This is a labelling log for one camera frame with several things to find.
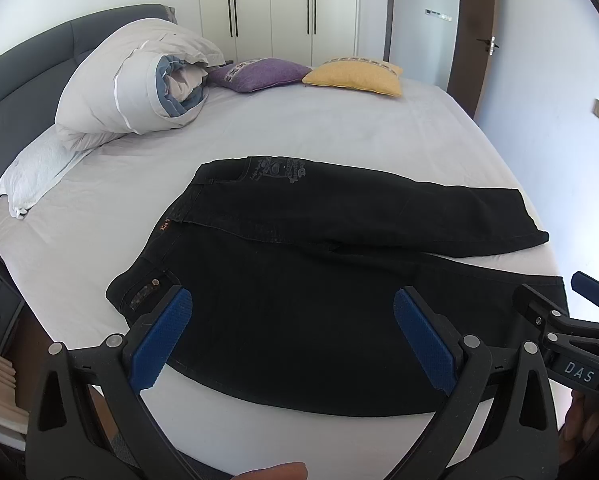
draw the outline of bed frame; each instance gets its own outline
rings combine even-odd
[[[0,177],[55,122],[62,91],[80,63],[115,30],[142,18],[176,23],[171,7],[119,7],[62,23],[0,56]]]

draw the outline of rivet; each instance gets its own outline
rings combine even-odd
[[[119,334],[110,335],[106,339],[106,346],[108,346],[110,348],[117,348],[121,344],[122,344],[122,336]]]
[[[529,354],[536,354],[537,350],[538,350],[537,345],[534,342],[532,342],[532,341],[526,341],[524,343],[524,349]]]
[[[464,344],[469,348],[477,348],[479,346],[479,337],[467,335],[464,337]]]
[[[49,346],[49,354],[57,355],[62,351],[62,343],[53,343]]]

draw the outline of white bed sheet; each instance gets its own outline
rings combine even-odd
[[[23,221],[0,199],[0,253],[43,327],[69,348],[128,330],[107,302],[110,282],[135,261],[151,229],[202,163],[287,155],[472,187],[519,183],[477,125],[437,87],[403,80],[399,99],[302,85],[236,94],[213,88],[180,130],[127,136],[96,149]],[[527,200],[539,225],[535,209]],[[557,275],[550,244],[471,264]],[[554,388],[558,417],[569,403]],[[237,474],[304,461],[313,480],[377,480],[431,415],[347,418],[261,406],[215,392],[165,367],[142,397],[173,444]],[[465,458],[484,403],[455,455]]]

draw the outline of finger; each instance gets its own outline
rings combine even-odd
[[[564,428],[562,430],[564,440],[568,442],[579,436],[582,433],[583,424],[583,399],[573,400],[564,421]]]
[[[577,451],[577,443],[574,440],[567,442],[566,440],[559,439],[559,463],[565,464],[575,456]]]
[[[302,462],[276,465],[235,476],[233,480],[307,480],[308,470]]]
[[[599,428],[599,412],[593,413],[589,419],[586,421],[586,424],[583,425],[582,430],[582,438],[585,442],[588,442],[595,431]]]

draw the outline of wardrobe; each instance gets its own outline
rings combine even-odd
[[[202,34],[227,60],[307,66],[355,55],[357,0],[200,0]]]

